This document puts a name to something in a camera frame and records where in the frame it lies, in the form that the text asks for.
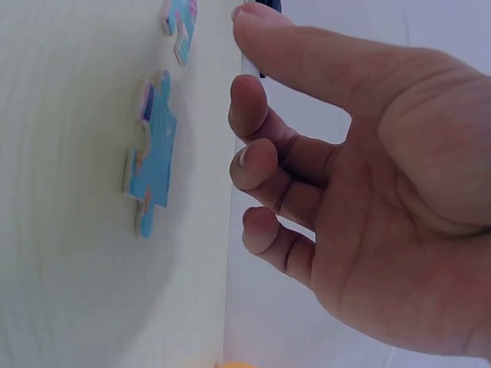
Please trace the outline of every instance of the blue puzzle piece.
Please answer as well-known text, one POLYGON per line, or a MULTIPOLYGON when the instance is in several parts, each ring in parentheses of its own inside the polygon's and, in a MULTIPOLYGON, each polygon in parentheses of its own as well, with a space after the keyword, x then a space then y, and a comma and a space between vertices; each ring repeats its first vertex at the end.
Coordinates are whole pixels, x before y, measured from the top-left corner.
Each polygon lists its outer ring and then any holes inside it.
POLYGON ((163 32, 171 36, 177 29, 174 54, 180 65, 186 65, 198 15, 197 0, 165 0, 160 12, 163 32))
POLYGON ((127 155, 124 193, 138 199, 137 233, 149 238, 155 205, 167 206, 173 141, 177 119, 169 110, 171 78, 159 73, 156 85, 145 83, 137 119, 145 132, 143 149, 132 148, 127 155))

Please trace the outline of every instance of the white surface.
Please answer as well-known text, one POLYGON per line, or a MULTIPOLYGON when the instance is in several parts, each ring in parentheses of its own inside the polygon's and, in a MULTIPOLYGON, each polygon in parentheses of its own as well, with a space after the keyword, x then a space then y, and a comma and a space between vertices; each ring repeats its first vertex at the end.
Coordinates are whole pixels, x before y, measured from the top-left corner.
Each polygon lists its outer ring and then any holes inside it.
POLYGON ((221 360, 239 3, 200 2, 184 73, 160 0, 0 0, 1 368, 221 360), (138 80, 162 67, 179 121, 170 207, 137 241, 124 157, 143 139, 138 80))
MULTIPOLYGON (((491 49, 487 47, 491 5, 487 0, 283 0, 283 5, 284 13, 297 24, 396 44, 442 48, 491 71, 491 49)), ((349 124, 344 112, 271 80, 265 80, 264 86, 270 105, 300 133, 334 143, 344 139, 349 124)), ((393 350, 329 317, 309 291, 243 248, 242 214, 254 205, 254 200, 234 191, 226 360, 245 360, 261 368, 489 366, 481 360, 393 350)))

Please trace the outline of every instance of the skin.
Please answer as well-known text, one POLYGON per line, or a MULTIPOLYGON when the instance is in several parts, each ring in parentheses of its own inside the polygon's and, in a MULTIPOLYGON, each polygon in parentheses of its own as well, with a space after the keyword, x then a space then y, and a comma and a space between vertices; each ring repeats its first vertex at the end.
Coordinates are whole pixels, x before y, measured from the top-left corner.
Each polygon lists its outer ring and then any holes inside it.
POLYGON ((259 70, 352 119, 340 145, 302 136, 259 80, 234 80, 229 123, 247 147, 230 175, 263 205, 244 214, 247 249, 376 339, 489 359, 491 79, 439 51, 298 27, 259 4, 232 20, 259 70))

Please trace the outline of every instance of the white wall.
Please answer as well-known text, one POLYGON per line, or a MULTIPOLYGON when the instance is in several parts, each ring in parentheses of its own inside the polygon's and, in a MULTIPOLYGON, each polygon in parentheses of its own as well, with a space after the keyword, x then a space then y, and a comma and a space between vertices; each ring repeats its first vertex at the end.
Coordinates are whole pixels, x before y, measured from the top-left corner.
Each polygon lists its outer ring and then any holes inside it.
MULTIPOLYGON (((442 48, 491 71, 491 24, 487 0, 284 0, 297 24, 396 44, 442 48)), ((269 103, 300 133, 340 142, 347 114, 264 81, 269 103)), ((226 304, 226 360, 261 368, 464 368, 480 360, 452 359, 393 350, 328 316, 314 296, 242 246, 242 213, 257 205, 235 191, 226 304)))

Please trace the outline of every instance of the finger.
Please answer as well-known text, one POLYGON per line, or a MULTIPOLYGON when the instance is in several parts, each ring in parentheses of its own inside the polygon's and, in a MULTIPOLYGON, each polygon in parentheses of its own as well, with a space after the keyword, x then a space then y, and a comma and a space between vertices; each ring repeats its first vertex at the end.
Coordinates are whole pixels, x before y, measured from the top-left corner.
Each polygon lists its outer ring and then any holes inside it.
POLYGON ((322 190, 278 167, 278 155, 268 140, 256 140, 239 152, 230 166, 230 176, 237 189, 278 215, 315 229, 322 190))
POLYGON ((380 117, 407 86, 454 66, 443 53, 428 58, 421 50, 297 27, 265 8, 249 4, 233 17, 244 55, 280 83, 357 116, 380 117))
POLYGON ((285 228, 270 209, 249 209, 244 214, 245 247, 280 272, 310 287, 313 241, 285 228))
POLYGON ((268 106, 264 88, 253 76, 237 77, 230 97, 229 123, 238 138, 245 143, 270 140, 283 169, 301 181, 326 187, 328 169, 340 146, 301 136, 287 126, 268 106))

